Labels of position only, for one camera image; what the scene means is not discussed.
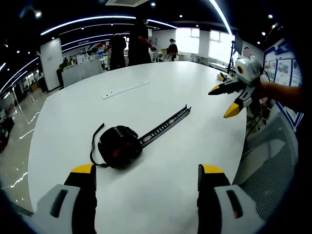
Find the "black tape measure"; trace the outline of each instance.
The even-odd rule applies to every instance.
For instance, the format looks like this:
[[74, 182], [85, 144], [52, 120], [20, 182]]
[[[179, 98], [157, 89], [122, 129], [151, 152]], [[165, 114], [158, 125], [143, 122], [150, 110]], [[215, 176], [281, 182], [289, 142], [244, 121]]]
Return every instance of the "black tape measure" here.
[[106, 130], [101, 135], [97, 144], [98, 150], [105, 163], [97, 164], [92, 157], [94, 137], [104, 127], [104, 124], [102, 124], [93, 134], [90, 159], [97, 166], [110, 166], [113, 168], [127, 167], [139, 156], [144, 147], [179, 123], [190, 113], [190, 111], [191, 107], [187, 108], [185, 105], [180, 111], [140, 138], [138, 138], [138, 134], [135, 131], [125, 126], [116, 126]]

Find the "gray mesh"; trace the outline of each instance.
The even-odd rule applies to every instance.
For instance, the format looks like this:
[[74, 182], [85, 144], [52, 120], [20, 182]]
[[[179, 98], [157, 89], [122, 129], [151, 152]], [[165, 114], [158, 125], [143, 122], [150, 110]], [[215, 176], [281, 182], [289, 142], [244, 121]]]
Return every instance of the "gray mesh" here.
[[233, 184], [238, 184], [255, 201], [263, 220], [267, 221], [280, 203], [297, 159], [296, 137], [282, 113], [246, 140]]

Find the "measuring tape blade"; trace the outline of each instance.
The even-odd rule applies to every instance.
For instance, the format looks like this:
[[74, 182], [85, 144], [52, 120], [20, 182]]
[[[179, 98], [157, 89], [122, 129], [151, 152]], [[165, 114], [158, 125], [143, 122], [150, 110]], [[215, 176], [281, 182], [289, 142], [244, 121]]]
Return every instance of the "measuring tape blade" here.
[[153, 130], [149, 131], [147, 134], [140, 137], [138, 140], [142, 148], [151, 144], [154, 140], [156, 140], [158, 137], [163, 135], [166, 131], [168, 131], [177, 123], [179, 123], [181, 120], [183, 120], [186, 116], [189, 115], [190, 111], [191, 111], [191, 107], [187, 108], [187, 106], [185, 105], [184, 108], [182, 108], [180, 111], [175, 113], [173, 116], [171, 116], [169, 119], [164, 121], [162, 124], [158, 125]]

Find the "window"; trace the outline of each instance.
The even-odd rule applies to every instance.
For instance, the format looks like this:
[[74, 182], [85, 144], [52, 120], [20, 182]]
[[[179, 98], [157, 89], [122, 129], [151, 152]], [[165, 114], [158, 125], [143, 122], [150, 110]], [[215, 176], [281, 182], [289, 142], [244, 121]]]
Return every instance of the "window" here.
[[[235, 36], [218, 31], [211, 31], [209, 57], [228, 63], [230, 61], [232, 40], [235, 40]], [[233, 55], [234, 64], [237, 57], [238, 53], [235, 53]]]
[[125, 48], [125, 50], [129, 50], [129, 38], [127, 38], [127, 37], [123, 37], [123, 38], [125, 38], [125, 40], [126, 40], [126, 48]]
[[178, 51], [198, 54], [199, 34], [199, 28], [178, 28], [175, 31]]

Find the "wall display board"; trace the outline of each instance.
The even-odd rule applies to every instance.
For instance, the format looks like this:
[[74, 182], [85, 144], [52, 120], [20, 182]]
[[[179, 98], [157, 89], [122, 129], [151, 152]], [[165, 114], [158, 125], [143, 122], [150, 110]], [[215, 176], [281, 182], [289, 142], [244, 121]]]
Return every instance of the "wall display board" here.
[[[301, 86], [302, 76], [297, 60], [291, 51], [290, 45], [284, 39], [278, 41], [264, 53], [263, 67], [272, 82], [288, 86]], [[281, 103], [277, 103], [294, 131], [296, 131], [303, 113], [294, 111]]]

